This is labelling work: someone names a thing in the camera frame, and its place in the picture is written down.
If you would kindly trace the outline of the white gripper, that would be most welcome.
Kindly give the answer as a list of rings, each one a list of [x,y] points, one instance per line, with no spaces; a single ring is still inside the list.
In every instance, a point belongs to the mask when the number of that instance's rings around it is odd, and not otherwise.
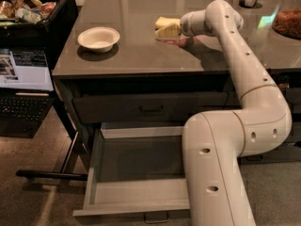
[[[168,24],[156,30],[155,36],[158,39],[178,38],[181,32],[187,37],[205,35],[208,32],[205,23],[205,11],[188,12],[181,17],[180,27],[175,23]]]

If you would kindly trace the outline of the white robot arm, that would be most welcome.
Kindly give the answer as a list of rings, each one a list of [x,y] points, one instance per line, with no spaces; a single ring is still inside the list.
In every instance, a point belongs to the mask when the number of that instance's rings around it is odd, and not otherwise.
[[[186,37],[218,39],[241,106],[198,113],[182,129],[192,226],[256,226],[238,159],[275,149],[291,132],[290,108],[242,38],[243,24],[224,0],[214,0],[180,21]]]

